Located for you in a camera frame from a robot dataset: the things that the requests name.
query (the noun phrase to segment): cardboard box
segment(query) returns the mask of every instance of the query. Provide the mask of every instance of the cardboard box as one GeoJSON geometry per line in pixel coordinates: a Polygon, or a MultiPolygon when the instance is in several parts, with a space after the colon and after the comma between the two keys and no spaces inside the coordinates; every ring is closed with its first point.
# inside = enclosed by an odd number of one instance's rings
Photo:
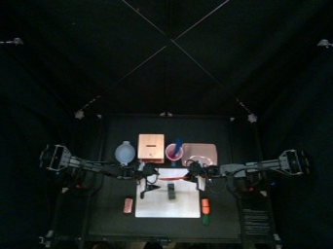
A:
{"type": "Polygon", "coordinates": [[[163,134],[139,134],[138,158],[144,162],[164,163],[163,134]]]}

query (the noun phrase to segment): dark wall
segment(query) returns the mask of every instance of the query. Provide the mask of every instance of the dark wall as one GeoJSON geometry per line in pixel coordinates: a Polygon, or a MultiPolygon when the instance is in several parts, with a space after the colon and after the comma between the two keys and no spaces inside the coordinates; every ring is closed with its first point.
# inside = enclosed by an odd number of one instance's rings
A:
{"type": "Polygon", "coordinates": [[[17,60],[20,47],[0,47],[0,248],[31,248],[49,229],[53,186],[39,169],[48,143],[66,143],[72,117],[28,54],[17,60]]]}
{"type": "Polygon", "coordinates": [[[293,248],[332,248],[333,224],[333,50],[320,49],[312,65],[262,115],[265,157],[288,149],[305,150],[310,176],[278,182],[274,190],[275,221],[282,240],[293,248]]]}

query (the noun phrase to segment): blue object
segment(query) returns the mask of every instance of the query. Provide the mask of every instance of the blue object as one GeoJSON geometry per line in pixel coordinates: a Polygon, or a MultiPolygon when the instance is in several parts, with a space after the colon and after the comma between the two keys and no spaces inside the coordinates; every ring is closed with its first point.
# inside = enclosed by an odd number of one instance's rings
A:
{"type": "Polygon", "coordinates": [[[174,151],[172,151],[172,154],[171,154],[171,157],[174,158],[179,149],[181,149],[181,146],[182,146],[182,140],[179,138],[175,139],[175,148],[174,148],[174,151]]]}

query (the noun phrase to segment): black ceiling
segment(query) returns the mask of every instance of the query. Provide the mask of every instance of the black ceiling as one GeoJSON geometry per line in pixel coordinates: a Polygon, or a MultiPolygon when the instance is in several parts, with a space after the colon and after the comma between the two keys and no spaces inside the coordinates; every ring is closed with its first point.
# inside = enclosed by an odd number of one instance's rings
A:
{"type": "Polygon", "coordinates": [[[333,38],[332,0],[1,2],[3,48],[71,112],[259,114],[333,38]]]}

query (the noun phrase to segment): orange object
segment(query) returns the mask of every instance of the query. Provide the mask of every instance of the orange object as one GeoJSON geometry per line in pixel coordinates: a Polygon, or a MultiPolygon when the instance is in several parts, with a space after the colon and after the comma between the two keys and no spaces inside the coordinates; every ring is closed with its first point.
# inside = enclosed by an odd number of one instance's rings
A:
{"type": "Polygon", "coordinates": [[[207,198],[202,198],[202,210],[203,214],[210,214],[210,203],[207,198]]]}

